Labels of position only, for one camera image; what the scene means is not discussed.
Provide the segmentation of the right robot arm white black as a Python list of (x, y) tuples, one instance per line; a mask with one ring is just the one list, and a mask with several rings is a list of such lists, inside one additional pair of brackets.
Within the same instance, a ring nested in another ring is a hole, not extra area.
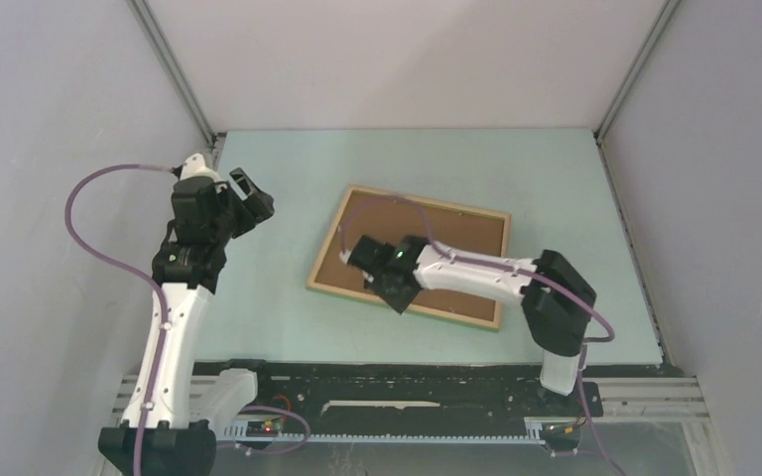
[(561, 415), (575, 404), (596, 293), (561, 254), (545, 250), (536, 259), (512, 259), (420, 236), (406, 236), (393, 245), (363, 235), (352, 248), (341, 249), (339, 259), (358, 270), (364, 288), (398, 313), (423, 291), (456, 292), (519, 307), (543, 351), (539, 405)]

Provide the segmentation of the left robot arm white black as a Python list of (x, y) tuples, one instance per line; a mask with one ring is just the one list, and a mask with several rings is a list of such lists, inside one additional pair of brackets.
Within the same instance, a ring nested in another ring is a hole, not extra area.
[(214, 298), (230, 240), (274, 214), (273, 197), (240, 168), (176, 169), (174, 213), (151, 264), (153, 316), (136, 387), (119, 423), (101, 430), (98, 449), (124, 475), (207, 475), (217, 438), (245, 408), (262, 413), (273, 385), (254, 372), (229, 370), (191, 399), (194, 348)]

